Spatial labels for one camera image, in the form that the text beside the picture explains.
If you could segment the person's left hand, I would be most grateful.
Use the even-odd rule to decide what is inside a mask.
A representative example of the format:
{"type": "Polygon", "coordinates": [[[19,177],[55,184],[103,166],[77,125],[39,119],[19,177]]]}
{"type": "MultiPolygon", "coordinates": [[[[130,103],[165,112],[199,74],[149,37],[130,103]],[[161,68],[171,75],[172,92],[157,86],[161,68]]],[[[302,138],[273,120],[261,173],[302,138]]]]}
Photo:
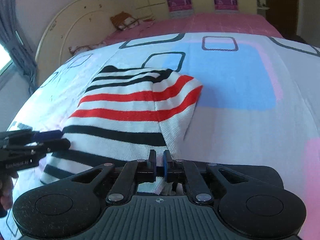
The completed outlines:
{"type": "Polygon", "coordinates": [[[17,172],[11,172],[10,174],[1,175],[1,207],[8,211],[12,208],[13,197],[12,191],[14,188],[13,179],[18,178],[17,172]]]}

